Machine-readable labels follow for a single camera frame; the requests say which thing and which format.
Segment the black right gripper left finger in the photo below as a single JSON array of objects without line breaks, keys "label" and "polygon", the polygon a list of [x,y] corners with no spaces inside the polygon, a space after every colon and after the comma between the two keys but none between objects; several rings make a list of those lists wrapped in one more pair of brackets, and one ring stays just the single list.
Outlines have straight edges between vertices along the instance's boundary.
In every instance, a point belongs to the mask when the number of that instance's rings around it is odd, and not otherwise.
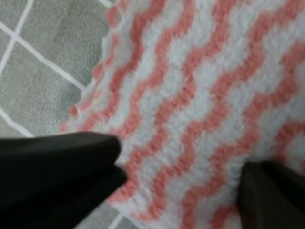
[{"label": "black right gripper left finger", "polygon": [[127,181],[118,137],[93,132],[0,141],[0,226],[72,229]]}]

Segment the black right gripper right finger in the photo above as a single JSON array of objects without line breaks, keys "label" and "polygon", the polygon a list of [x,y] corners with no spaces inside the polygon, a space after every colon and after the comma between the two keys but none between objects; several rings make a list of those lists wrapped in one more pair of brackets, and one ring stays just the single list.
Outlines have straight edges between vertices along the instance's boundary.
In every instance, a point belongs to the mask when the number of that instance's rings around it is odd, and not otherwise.
[{"label": "black right gripper right finger", "polygon": [[244,229],[303,229],[305,178],[276,162],[248,162],[237,205]]}]

